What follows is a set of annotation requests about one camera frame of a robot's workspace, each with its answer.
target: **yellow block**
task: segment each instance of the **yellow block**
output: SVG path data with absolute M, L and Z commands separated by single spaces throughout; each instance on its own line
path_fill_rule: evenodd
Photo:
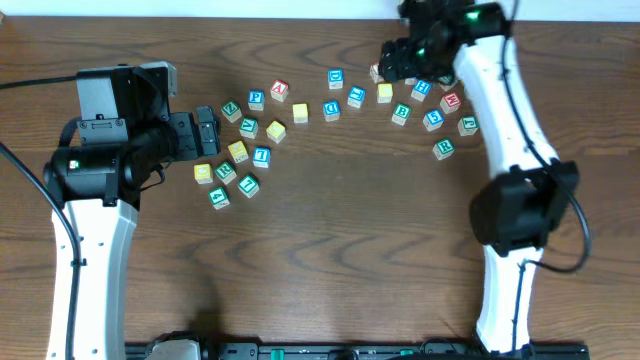
M 193 176 L 196 178 L 196 181 L 200 184 L 213 182 L 213 172 L 211 170 L 211 165 L 209 164 L 195 165 L 193 167 Z
M 388 83 L 378 84 L 378 96 L 390 97 L 393 96 L 393 86 Z
M 235 142 L 229 145 L 229 152 L 231 152 L 231 156 L 233 157 L 233 161 L 239 163 L 249 158 L 249 154 L 247 153 L 247 148 L 244 147 L 242 141 Z
M 309 116 L 309 110 L 307 104 L 294 104 L 293 105 L 293 117 L 307 117 Z

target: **wooden block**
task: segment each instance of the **wooden block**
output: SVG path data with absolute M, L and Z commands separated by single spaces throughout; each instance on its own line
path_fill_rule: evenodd
M 324 112 L 324 119 L 327 122 L 336 121 L 340 119 L 340 104 L 337 101 L 327 101 L 322 106 Z
M 253 165 L 255 167 L 268 168 L 271 161 L 271 150 L 267 148 L 256 148 L 253 151 Z
M 264 91 L 249 91 L 249 109 L 255 111 L 264 111 Z
M 378 72 L 378 63 L 371 65 L 369 68 L 369 76 L 371 76 L 371 80 L 376 84 L 384 80 Z
M 309 122 L 309 108 L 307 104 L 293 105 L 293 122 L 295 124 L 304 124 Z
M 233 100 L 222 105 L 222 113 L 224 114 L 224 117 L 226 117 L 231 123 L 234 123 L 236 120 L 242 117 L 240 106 L 238 106 L 238 104 Z
M 442 126 L 442 123 L 444 123 L 444 116 L 442 116 L 440 110 L 429 111 L 424 116 L 422 123 L 426 126 L 427 131 L 433 131 Z
M 209 200 L 211 200 L 211 204 L 216 210 L 220 210 L 231 204 L 227 197 L 227 193 L 224 191 L 224 188 L 221 187 L 214 189 L 209 193 Z
M 249 158 L 249 154 L 247 154 L 247 148 L 244 147 L 242 141 L 234 142 L 229 145 L 229 151 L 231 152 L 231 156 L 233 157 L 233 161 L 236 164 L 241 163 Z
M 279 144 L 286 135 L 287 131 L 284 128 L 284 125 L 280 124 L 276 120 L 273 120 L 271 125 L 267 128 L 267 137 L 273 140 L 276 144 Z
M 251 199 L 253 195 L 255 195 L 258 190 L 260 190 L 260 186 L 258 185 L 258 181 L 254 179 L 251 175 L 247 175 L 238 183 L 238 189 L 243 193 L 246 197 Z
M 271 97 L 278 101 L 284 101 L 287 95 L 289 95 L 289 85 L 284 81 L 276 80 L 271 87 Z
M 211 165 L 194 165 L 193 176 L 196 178 L 198 184 L 211 184 L 213 182 L 213 171 L 211 171 Z
M 440 81 L 440 87 L 445 92 L 453 89 L 453 87 L 458 83 L 458 79 L 454 78 L 452 75 L 441 76 L 438 80 Z
M 218 175 L 218 178 L 220 178 L 225 185 L 228 185 L 237 176 L 231 164 L 226 161 L 216 168 L 216 175 Z
M 429 90 L 431 90 L 431 84 L 424 80 L 419 80 L 413 87 L 411 97 L 422 102 L 424 101 L 424 98 L 426 98 L 429 94 Z
M 349 92 L 349 98 L 347 99 L 347 105 L 360 109 L 362 103 L 364 102 L 364 96 L 366 94 L 367 91 L 365 89 L 359 88 L 357 86 L 352 87 L 351 91 Z
M 409 114 L 411 114 L 411 108 L 403 103 L 398 103 L 395 111 L 393 112 L 393 116 L 391 117 L 391 121 L 400 126 L 404 126 L 409 118 Z
M 344 75 L 342 69 L 329 70 L 329 89 L 342 89 Z
M 458 110 L 462 102 L 456 93 L 450 93 L 442 97 L 440 100 L 440 107 L 444 111 L 445 114 L 451 114 L 452 112 Z
M 258 135 L 258 120 L 251 118 L 242 119 L 242 123 L 240 123 L 240 135 L 249 139 L 255 139 L 256 135 Z
M 378 84 L 378 104 L 390 103 L 393 99 L 393 85 Z
M 438 141 L 433 147 L 433 153 L 438 160 L 446 159 L 453 154 L 455 147 L 449 139 L 443 139 Z
M 478 131 L 478 120 L 475 116 L 464 116 L 458 122 L 460 136 L 471 136 Z

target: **blue block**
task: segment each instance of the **blue block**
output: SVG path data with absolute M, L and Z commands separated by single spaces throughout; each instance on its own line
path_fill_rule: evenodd
M 362 101 L 364 100 L 364 96 L 366 95 L 366 93 L 367 93 L 367 90 L 354 86 L 351 88 L 351 91 L 349 92 L 349 98 L 357 101 Z
M 324 103 L 324 114 L 325 115 L 335 115 L 340 114 L 340 104 L 337 101 L 327 101 Z
M 419 80 L 416 85 L 413 87 L 413 90 L 421 93 L 421 94 L 425 94 L 427 95 L 429 93 L 429 90 L 431 90 L 431 84 L 429 84 L 428 82 L 424 81 L 424 80 Z
M 433 110 L 427 113 L 427 119 L 429 119 L 429 124 L 437 125 L 444 121 L 444 116 L 442 116 L 440 110 Z

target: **wooden table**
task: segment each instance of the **wooden table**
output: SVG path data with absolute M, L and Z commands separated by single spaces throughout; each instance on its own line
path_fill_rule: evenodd
M 539 272 L 530 327 L 538 341 L 584 341 L 593 359 L 640 352 L 640 25 L 523 23 L 520 63 L 541 126 L 561 158 L 579 164 L 578 197 L 595 234 L 587 269 L 563 277 Z M 483 289 L 483 254 L 467 206 L 488 181 L 480 134 L 456 124 L 469 103 L 428 133 L 424 104 L 396 84 L 394 103 L 413 107 L 405 127 L 393 104 L 377 104 L 368 66 L 380 44 L 404 35 L 392 21 L 8 18 L 0 28 L 0 82 L 71 75 L 78 69 L 164 59 L 179 71 L 173 111 L 228 99 L 256 116 L 272 164 L 253 172 L 261 190 L 214 211 L 193 180 L 193 163 L 174 164 L 146 192 L 129 259 L 126 338 L 148 341 L 199 330 L 285 341 L 420 341 L 468 338 Z M 329 91 L 327 69 L 345 72 Z M 274 80 L 291 86 L 284 103 L 267 94 L 264 113 L 247 111 L 250 89 Z M 360 110 L 348 107 L 364 87 Z M 455 89 L 462 92 L 460 85 Z M 342 116 L 322 117 L 337 99 Z M 311 121 L 294 125 L 291 104 L 309 104 Z M 63 124 L 79 114 L 75 84 L 0 94 L 0 134 L 41 173 Z M 287 126 L 279 145 L 264 129 Z M 223 120 L 226 146 L 240 139 Z M 435 141 L 451 137 L 453 157 L 438 162 Z M 228 151 L 210 159 L 229 158 Z M 8 162 L 0 161 L 0 349 L 7 359 L 43 358 L 54 280 L 51 210 Z M 581 248 L 567 213 L 546 259 L 573 262 Z

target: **green block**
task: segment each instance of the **green block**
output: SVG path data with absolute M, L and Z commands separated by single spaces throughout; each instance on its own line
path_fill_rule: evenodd
M 453 150 L 455 150 L 455 147 L 453 146 L 453 143 L 449 139 L 443 139 L 443 140 L 438 141 L 436 143 L 436 146 L 438 147 L 438 150 L 440 150 L 442 155 L 448 154 L 450 152 L 453 152 Z
M 398 103 L 396 105 L 396 110 L 393 112 L 393 115 L 399 116 L 403 119 L 408 119 L 411 114 L 411 108 L 403 103 Z
M 238 104 L 233 100 L 231 100 L 228 103 L 222 105 L 222 111 L 227 116 L 231 116 L 231 115 L 235 114 L 236 112 L 238 112 L 238 110 L 240 110 L 240 106 L 238 106 Z

